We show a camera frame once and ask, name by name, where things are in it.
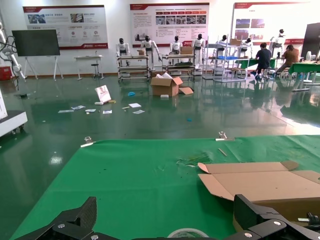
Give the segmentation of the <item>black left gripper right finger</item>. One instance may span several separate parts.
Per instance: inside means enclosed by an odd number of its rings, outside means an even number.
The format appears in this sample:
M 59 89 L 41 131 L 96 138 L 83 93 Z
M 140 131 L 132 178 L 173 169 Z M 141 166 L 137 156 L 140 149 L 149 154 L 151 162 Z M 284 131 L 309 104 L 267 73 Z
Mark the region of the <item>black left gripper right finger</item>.
M 227 240 L 318 240 L 320 233 L 297 225 L 275 209 L 250 202 L 237 194 L 233 201 L 234 222 L 242 229 Z

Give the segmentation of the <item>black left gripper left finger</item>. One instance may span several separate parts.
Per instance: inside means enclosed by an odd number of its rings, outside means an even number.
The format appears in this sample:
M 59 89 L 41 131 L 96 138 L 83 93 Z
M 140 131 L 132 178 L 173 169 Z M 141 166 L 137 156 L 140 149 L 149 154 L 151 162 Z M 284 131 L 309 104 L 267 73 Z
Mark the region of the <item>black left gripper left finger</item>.
M 19 240 L 113 240 L 94 232 L 97 221 L 97 198 L 88 199 L 78 208 L 62 211 L 48 225 L 20 236 Z

